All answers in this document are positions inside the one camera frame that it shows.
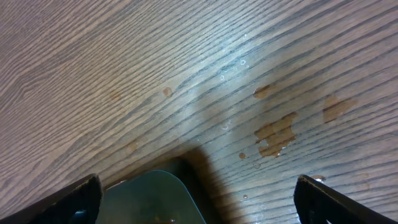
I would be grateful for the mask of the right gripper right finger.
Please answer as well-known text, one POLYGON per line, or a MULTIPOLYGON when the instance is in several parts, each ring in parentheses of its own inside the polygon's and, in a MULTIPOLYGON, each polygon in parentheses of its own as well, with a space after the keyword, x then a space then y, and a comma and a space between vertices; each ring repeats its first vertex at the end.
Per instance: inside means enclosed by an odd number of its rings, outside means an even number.
POLYGON ((294 204, 302 224, 397 224, 307 175, 297 179, 294 204))

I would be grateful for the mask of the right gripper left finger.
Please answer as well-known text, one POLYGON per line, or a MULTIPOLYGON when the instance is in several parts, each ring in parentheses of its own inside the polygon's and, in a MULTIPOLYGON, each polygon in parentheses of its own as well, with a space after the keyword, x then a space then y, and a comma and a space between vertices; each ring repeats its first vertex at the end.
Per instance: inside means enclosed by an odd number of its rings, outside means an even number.
POLYGON ((94 224, 99 214, 102 196, 99 177, 90 174, 1 219, 1 224, 94 224))

